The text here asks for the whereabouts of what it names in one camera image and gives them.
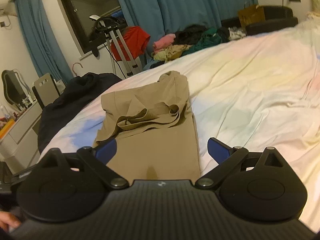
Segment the person's left hand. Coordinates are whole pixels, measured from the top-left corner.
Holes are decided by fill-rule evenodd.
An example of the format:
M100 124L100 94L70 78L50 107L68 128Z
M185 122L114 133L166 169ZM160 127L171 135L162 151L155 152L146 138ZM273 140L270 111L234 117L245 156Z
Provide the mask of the person's left hand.
M8 232L10 228L17 228L21 225L21 221L12 213L0 212L0 227L5 232Z

